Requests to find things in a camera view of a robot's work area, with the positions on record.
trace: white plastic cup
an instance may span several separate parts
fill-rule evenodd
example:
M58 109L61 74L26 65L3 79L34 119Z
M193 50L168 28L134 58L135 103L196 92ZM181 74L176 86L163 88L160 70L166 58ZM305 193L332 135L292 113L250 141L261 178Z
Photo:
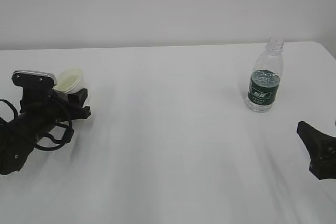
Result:
M65 70L56 80L54 90L61 94L73 94L85 88L83 71L79 68Z

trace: white table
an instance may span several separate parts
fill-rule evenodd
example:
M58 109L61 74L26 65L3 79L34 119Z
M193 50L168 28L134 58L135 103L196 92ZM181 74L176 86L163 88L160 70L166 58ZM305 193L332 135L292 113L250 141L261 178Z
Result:
M15 69L80 67L92 107L70 144L0 177L0 222L335 223L336 180L308 171L296 128L336 135L336 61L286 43L276 103L258 114L243 98L263 46L0 51L0 98L18 107Z

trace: white wall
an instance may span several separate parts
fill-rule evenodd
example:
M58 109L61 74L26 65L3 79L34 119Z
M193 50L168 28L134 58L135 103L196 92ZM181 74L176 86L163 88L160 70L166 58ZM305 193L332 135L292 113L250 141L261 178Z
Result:
M0 49L315 40L336 55L335 0L0 0Z

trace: water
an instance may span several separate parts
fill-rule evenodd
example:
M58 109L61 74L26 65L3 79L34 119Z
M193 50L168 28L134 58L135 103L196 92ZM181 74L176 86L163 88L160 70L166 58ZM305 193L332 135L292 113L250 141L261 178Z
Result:
M277 74L268 70L257 70L253 72L251 75L251 79L256 85L260 87L270 88L270 91L272 91L273 93L276 93L280 83L280 77ZM250 99L247 97L246 105L253 111L266 112L272 107L273 103L270 105L259 105L251 102Z

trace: plastic bottle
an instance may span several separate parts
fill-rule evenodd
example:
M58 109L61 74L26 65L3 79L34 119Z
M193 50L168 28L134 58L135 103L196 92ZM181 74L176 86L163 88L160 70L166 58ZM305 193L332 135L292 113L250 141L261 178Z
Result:
M253 67L245 102L253 111L266 112L273 106L284 70L283 43L281 39L270 38Z

